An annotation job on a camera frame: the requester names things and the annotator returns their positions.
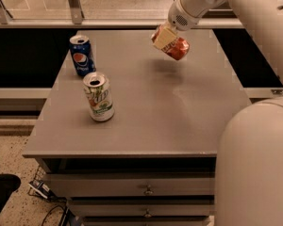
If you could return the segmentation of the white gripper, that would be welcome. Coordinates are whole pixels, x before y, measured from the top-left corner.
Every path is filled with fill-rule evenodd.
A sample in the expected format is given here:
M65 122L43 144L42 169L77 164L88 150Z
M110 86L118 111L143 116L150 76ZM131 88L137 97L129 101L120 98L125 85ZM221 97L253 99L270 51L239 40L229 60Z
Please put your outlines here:
M163 51L175 47L177 30L186 31L195 27L210 9L220 6L224 1L174 0L168 12L168 23L161 24L152 35L153 45Z

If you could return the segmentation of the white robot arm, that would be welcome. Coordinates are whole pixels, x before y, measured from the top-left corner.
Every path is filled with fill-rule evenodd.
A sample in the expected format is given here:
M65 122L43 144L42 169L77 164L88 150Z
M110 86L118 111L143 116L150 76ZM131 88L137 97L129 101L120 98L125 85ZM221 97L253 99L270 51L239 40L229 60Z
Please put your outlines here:
M283 82L283 0L175 0L158 49L228 2ZM283 96L252 104L226 126L215 172L214 226L283 226Z

